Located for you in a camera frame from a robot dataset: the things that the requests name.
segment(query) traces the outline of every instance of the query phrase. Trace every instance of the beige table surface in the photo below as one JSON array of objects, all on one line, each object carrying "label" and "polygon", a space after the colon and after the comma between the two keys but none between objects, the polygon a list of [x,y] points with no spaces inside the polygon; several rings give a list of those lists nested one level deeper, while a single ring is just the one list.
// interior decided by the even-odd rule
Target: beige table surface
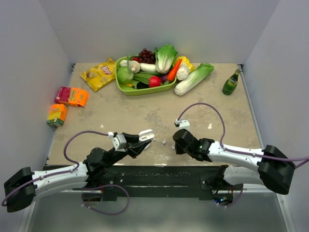
[{"label": "beige table surface", "polygon": [[[63,157],[63,147],[70,137],[83,130],[138,134],[140,131],[153,129],[156,141],[151,143],[149,149],[136,159],[127,156],[117,165],[220,165],[221,163],[198,162],[187,154],[176,155],[171,148],[172,136],[177,130],[174,126],[175,119],[187,106],[196,102],[212,104],[222,114],[226,124],[225,144],[259,147],[241,78],[232,95],[222,93],[225,81],[237,69],[236,64],[212,64],[214,71],[183,96],[177,96],[172,88],[161,93],[131,97],[124,95],[115,81],[94,92],[80,74],[95,65],[97,63],[75,65],[70,87],[88,91],[88,102],[85,108],[69,107],[64,126],[56,130],[47,164],[70,164]],[[183,119],[189,120],[191,133],[196,138],[220,139],[222,125],[211,108],[194,106],[184,114]],[[164,139],[167,141],[166,145],[162,145]],[[112,148],[112,141],[95,134],[80,135],[70,143],[68,156],[83,161],[95,147],[109,150]]]}]

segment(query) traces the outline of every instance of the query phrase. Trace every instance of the green basket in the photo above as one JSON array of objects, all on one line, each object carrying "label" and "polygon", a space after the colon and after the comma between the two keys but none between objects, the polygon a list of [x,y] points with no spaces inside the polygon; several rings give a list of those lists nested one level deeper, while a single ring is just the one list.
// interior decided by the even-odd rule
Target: green basket
[{"label": "green basket", "polygon": [[[116,62],[116,70],[118,70],[120,68],[120,61],[127,59],[127,57],[122,57],[119,60],[117,60]],[[151,93],[158,93],[158,92],[163,92],[166,90],[169,90],[170,88],[172,88],[173,84],[176,83],[176,78],[175,80],[165,86],[158,86],[158,87],[153,87],[153,88],[144,88],[144,89],[135,89],[135,88],[131,88],[129,86],[123,85],[121,83],[118,82],[118,78],[117,78],[117,71],[116,71],[116,82],[118,85],[118,88],[126,95],[128,96],[137,96],[137,95],[144,95],[144,94],[151,94]],[[132,85],[136,85],[138,81],[132,80],[131,84]]]}]

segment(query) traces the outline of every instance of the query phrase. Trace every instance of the lay's logo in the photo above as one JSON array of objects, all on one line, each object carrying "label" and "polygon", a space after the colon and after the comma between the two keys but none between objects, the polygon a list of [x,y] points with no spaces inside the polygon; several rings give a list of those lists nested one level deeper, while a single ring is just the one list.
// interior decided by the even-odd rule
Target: lay's logo
[{"label": "lay's logo", "polygon": [[112,72],[110,71],[110,69],[105,65],[101,67],[102,71],[106,74],[106,75],[111,75]]}]

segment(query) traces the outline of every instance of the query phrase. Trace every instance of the red tomato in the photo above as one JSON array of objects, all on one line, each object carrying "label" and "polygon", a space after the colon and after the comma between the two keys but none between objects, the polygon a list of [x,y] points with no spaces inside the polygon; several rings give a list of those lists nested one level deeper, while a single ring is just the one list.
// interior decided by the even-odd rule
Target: red tomato
[{"label": "red tomato", "polygon": [[157,76],[152,76],[149,79],[149,87],[158,87],[161,85],[161,79]]}]

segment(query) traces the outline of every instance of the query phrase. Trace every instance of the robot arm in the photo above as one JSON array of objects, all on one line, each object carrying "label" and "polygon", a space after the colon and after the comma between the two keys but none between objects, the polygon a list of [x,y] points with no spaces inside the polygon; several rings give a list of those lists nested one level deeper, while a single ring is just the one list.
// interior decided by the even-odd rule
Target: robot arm
[{"label": "robot arm", "polygon": [[272,157],[287,158],[276,147],[267,145],[265,149],[246,149],[224,145],[238,152],[252,153],[253,156],[238,154],[224,150],[218,141],[213,139],[197,139],[188,130],[190,124],[187,120],[175,123],[179,130],[173,135],[176,154],[188,154],[198,161],[226,162],[235,166],[222,166],[218,179],[223,180],[225,185],[236,184],[260,184],[269,190],[288,194],[293,178],[295,165],[292,162],[276,161],[255,155],[267,155]]},{"label": "robot arm", "polygon": [[6,200],[7,211],[19,211],[41,197],[64,190],[99,186],[100,179],[109,167],[127,155],[136,158],[151,143],[154,134],[152,130],[142,131],[139,135],[109,132],[109,137],[114,147],[109,151],[94,148],[75,171],[72,170],[76,164],[51,171],[32,172],[30,167],[19,170],[4,183],[6,196],[27,182],[38,181],[29,183],[11,195]]}]

